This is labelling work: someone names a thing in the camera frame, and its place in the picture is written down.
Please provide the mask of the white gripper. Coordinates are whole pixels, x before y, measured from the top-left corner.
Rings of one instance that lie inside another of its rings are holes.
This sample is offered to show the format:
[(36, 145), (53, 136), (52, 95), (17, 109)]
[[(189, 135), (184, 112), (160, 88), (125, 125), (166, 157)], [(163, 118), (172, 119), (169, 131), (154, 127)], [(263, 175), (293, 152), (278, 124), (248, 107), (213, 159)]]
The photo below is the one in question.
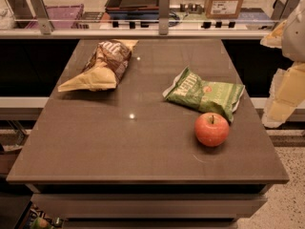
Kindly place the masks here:
[(287, 21), (280, 22), (260, 44), (282, 48), (283, 55), (295, 61), (288, 70), (276, 71), (263, 110), (263, 125), (277, 128), (305, 101), (305, 0), (300, 0)]

